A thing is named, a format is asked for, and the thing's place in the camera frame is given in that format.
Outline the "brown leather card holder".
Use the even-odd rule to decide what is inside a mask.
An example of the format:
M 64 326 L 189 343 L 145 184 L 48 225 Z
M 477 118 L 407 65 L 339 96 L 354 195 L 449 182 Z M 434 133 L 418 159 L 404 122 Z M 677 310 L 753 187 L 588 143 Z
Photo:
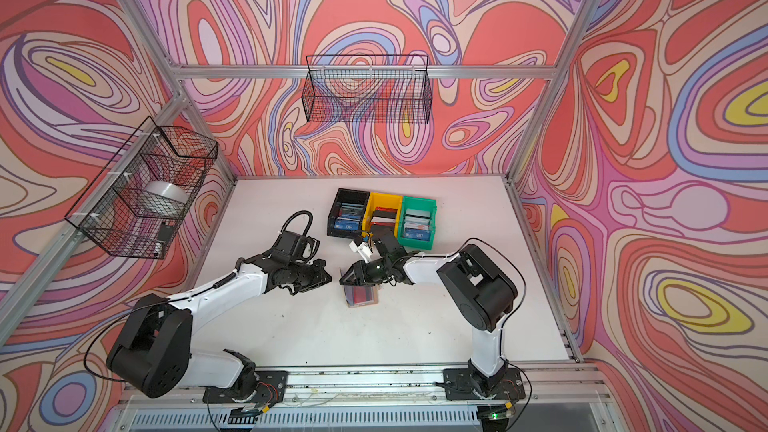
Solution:
M 351 286 L 344 285 L 345 303 L 349 308 L 371 306 L 378 303 L 379 285 Z

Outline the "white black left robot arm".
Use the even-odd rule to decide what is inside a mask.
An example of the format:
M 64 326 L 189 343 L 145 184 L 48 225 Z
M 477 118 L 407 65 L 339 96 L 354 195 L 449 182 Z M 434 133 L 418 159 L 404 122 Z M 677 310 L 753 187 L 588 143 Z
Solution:
M 322 259 L 283 264 L 263 254 L 239 258 L 217 280 L 167 298 L 140 299 L 108 354 L 107 367 L 148 398 L 204 387 L 232 402 L 251 402 L 260 383 L 255 363 L 229 348 L 195 351 L 193 336 L 225 312 L 274 289 L 294 296 L 331 281 Z

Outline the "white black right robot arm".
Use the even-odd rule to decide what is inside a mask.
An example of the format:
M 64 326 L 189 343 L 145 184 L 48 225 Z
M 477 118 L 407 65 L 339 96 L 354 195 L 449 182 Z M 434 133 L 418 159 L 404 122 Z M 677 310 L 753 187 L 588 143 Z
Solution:
M 384 283 L 443 286 L 473 327 L 469 370 L 486 381 L 501 379 L 507 366 L 502 328 L 514 312 L 519 290 L 481 247 L 467 242 L 449 254 L 429 254 L 397 246 L 376 259 L 354 262 L 339 283 L 350 287 Z

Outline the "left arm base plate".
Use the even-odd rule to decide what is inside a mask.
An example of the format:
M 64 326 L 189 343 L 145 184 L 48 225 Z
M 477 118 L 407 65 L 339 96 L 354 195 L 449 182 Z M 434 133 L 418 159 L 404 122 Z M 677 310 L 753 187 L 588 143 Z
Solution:
M 284 400 L 289 373 L 286 370 L 243 372 L 229 388 L 209 387 L 203 394 L 206 404 L 256 404 L 272 406 Z

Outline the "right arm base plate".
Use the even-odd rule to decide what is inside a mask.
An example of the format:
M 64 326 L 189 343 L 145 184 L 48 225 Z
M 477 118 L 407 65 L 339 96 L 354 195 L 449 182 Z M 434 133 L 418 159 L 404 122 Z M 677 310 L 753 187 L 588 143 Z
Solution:
M 516 367 L 502 366 L 492 376 L 485 376 L 470 365 L 447 368 L 442 374 L 442 381 L 436 385 L 445 391 L 449 401 L 504 400 L 516 403 L 527 396 L 521 371 Z

